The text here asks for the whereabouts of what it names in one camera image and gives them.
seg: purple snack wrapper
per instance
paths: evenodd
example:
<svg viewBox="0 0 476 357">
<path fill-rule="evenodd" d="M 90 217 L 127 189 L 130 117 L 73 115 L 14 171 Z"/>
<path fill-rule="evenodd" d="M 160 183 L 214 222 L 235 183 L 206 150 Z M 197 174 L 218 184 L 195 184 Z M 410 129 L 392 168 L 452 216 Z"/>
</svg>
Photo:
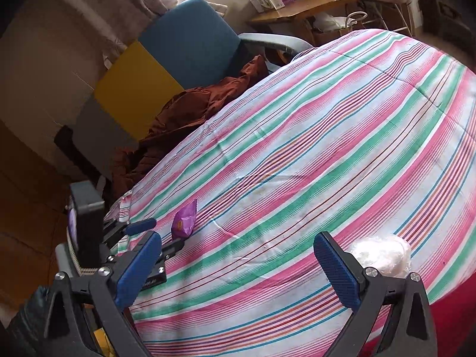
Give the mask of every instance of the purple snack wrapper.
<svg viewBox="0 0 476 357">
<path fill-rule="evenodd" d="M 188 203 L 175 214 L 172 222 L 172 240 L 177 238 L 188 239 L 193 233 L 197 217 L 197 199 Z"/>
</svg>

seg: crumpled plastic wrap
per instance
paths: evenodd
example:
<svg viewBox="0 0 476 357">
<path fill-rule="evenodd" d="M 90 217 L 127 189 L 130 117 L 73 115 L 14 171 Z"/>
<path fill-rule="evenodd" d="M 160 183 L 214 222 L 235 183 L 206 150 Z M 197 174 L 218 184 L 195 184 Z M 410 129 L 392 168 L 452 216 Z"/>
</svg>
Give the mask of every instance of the crumpled plastic wrap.
<svg viewBox="0 0 476 357">
<path fill-rule="evenodd" d="M 374 267 L 383 276 L 405 278 L 410 272 L 410 244 L 397 235 L 375 235 L 355 240 L 348 248 L 363 268 Z"/>
</svg>

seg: rust-colored fabric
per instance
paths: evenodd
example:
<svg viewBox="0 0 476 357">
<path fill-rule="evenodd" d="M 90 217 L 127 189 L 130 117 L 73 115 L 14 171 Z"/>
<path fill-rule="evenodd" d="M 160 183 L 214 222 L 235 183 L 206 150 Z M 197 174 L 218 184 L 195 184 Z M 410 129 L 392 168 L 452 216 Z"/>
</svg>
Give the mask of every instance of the rust-colored fabric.
<svg viewBox="0 0 476 357">
<path fill-rule="evenodd" d="M 217 84 L 175 95 L 155 117 L 138 150 L 117 152 L 112 166 L 113 196 L 119 198 L 132 189 L 186 136 L 267 75 L 265 59 L 258 55 L 237 78 L 226 77 Z"/>
</svg>

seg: screw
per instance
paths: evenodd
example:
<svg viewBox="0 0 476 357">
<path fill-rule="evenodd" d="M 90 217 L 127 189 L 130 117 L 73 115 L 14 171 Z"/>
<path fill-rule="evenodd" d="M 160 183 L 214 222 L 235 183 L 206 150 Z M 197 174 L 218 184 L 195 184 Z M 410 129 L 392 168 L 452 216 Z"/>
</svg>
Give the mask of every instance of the screw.
<svg viewBox="0 0 476 357">
<path fill-rule="evenodd" d="M 416 272 L 412 272 L 410 274 L 411 280 L 414 280 L 415 282 L 419 282 L 421 280 L 421 276 L 418 275 Z"/>
<path fill-rule="evenodd" d="M 98 270 L 98 274 L 101 276 L 108 276 L 111 273 L 111 269 L 107 266 L 101 267 Z"/>
<path fill-rule="evenodd" d="M 372 278 L 375 278 L 378 275 L 378 271 L 373 267 L 367 267 L 365 273 L 367 276 L 371 276 Z"/>
<path fill-rule="evenodd" d="M 57 272 L 55 274 L 55 279 L 56 280 L 63 280 L 65 278 L 66 274 L 63 271 Z"/>
</svg>

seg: wooden desk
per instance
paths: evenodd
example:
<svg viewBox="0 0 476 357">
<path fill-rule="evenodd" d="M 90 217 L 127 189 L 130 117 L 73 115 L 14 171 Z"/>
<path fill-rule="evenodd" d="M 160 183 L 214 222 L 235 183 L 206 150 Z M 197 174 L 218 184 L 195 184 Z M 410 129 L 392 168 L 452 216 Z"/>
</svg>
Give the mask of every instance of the wooden desk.
<svg viewBox="0 0 476 357">
<path fill-rule="evenodd" d="M 284 8 L 259 13 L 248 24 L 263 32 L 263 26 L 276 23 L 292 23 L 295 35 L 308 43 L 315 45 L 311 32 L 311 25 L 306 20 L 319 12 L 324 12 L 335 7 L 344 7 L 358 0 L 296 0 Z"/>
</svg>

